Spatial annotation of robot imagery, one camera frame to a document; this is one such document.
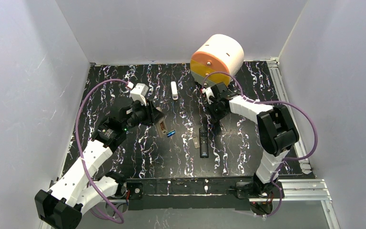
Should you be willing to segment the remote battery cover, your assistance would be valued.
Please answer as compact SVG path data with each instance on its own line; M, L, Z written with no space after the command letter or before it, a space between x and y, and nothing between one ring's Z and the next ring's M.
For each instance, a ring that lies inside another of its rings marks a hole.
M199 141L198 141L198 137L193 136L192 137L192 140L193 140L194 148L196 148L196 149L200 148L200 144L199 144Z

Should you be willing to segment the white air conditioner remote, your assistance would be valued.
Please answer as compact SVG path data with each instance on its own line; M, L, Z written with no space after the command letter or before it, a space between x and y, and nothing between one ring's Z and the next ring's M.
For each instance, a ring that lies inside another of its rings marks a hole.
M156 107L157 110L157 121L155 123L157 134L160 138L167 134L167 127L165 124L165 114L162 112L160 107Z

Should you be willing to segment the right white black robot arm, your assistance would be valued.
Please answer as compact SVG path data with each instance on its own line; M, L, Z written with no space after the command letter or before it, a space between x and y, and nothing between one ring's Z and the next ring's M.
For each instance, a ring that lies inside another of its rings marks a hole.
M228 89L224 83L202 90L207 102L205 108L214 122L228 114L245 117L257 126L263 155L260 165L248 184L238 185L256 196L269 194L274 189L279 167L293 145L299 141L299 133L289 110L284 105L268 105L253 101Z

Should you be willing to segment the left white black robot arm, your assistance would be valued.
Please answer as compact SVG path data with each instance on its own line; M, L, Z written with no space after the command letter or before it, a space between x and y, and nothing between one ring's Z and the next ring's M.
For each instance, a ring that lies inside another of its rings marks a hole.
M103 198L120 194L125 177L108 172L94 182L99 167L126 140L127 131L139 125L155 126L164 120L161 108L148 101L116 109L103 118L82 155L48 191L40 190L34 200L38 217L55 229L75 229L83 215Z

